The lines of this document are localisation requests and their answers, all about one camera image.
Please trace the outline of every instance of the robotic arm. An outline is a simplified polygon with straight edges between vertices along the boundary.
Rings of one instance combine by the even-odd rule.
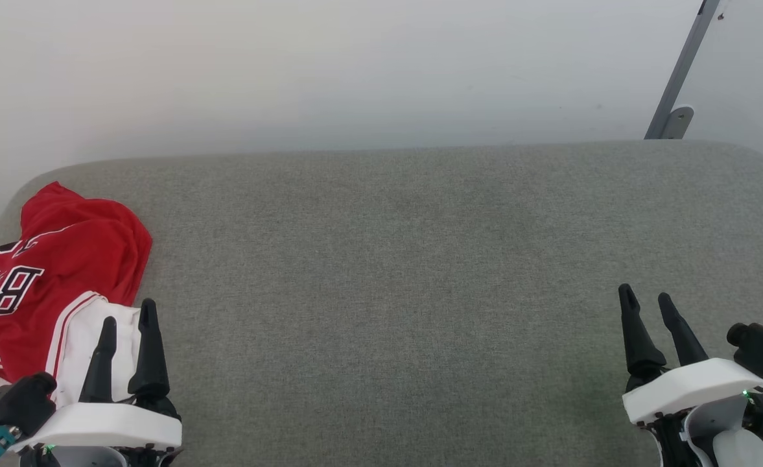
[[[618,289],[630,378],[622,399],[633,425],[651,433],[664,467],[763,467],[763,326],[737,324],[733,360],[710,358],[672,299],[659,296],[681,366],[651,341],[632,287]]]
[[[21,467],[157,467],[173,461],[182,444],[182,419],[167,397],[155,302],[142,302],[139,355],[126,401],[114,401],[111,393],[115,326],[113,317],[103,322],[78,403],[56,411],[49,399],[56,381],[49,373],[0,387],[0,456],[19,453]]]

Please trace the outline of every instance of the basketball jersey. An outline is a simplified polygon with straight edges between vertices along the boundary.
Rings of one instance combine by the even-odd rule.
[[[44,370],[57,375],[73,320],[77,335],[95,334],[89,360],[102,322],[83,310],[97,304],[103,320],[121,305],[129,311],[114,313],[130,321],[150,245],[139,219],[116,201],[82,198],[58,182],[29,199],[21,239],[0,246],[0,385]]]

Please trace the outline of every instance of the gray cushion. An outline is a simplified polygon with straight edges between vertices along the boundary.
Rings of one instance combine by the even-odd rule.
[[[617,287],[713,357],[763,323],[763,157],[636,141],[121,160],[38,177],[154,238],[174,465],[658,465]]]

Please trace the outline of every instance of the red jersey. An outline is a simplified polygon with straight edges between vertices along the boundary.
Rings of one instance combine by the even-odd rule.
[[[134,213],[58,182],[21,209],[21,239],[0,246],[0,384],[50,368],[62,322],[88,291],[132,305],[150,252]]]

